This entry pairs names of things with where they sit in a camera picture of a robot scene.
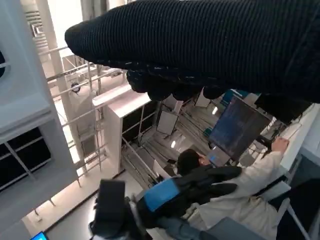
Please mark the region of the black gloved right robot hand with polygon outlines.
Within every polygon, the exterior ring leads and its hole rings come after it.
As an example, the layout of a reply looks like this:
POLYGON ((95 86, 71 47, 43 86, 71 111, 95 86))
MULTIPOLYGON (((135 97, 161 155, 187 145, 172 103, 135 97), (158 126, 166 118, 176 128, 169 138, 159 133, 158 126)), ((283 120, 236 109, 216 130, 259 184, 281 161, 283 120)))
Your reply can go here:
POLYGON ((137 0, 66 30, 78 57, 155 101, 229 89, 320 101, 317 0, 137 0))

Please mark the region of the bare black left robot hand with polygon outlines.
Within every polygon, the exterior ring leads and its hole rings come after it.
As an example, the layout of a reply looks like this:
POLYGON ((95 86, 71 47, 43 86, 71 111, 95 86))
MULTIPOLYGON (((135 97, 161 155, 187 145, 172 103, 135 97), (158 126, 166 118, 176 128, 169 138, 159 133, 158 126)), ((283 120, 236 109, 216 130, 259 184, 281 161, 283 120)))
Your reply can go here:
POLYGON ((204 165, 184 176, 168 178, 148 189, 137 202, 143 226, 157 227, 161 218, 183 216, 192 204, 203 205, 213 198, 233 193, 235 183, 227 183, 242 173, 238 166, 214 168, 204 165))

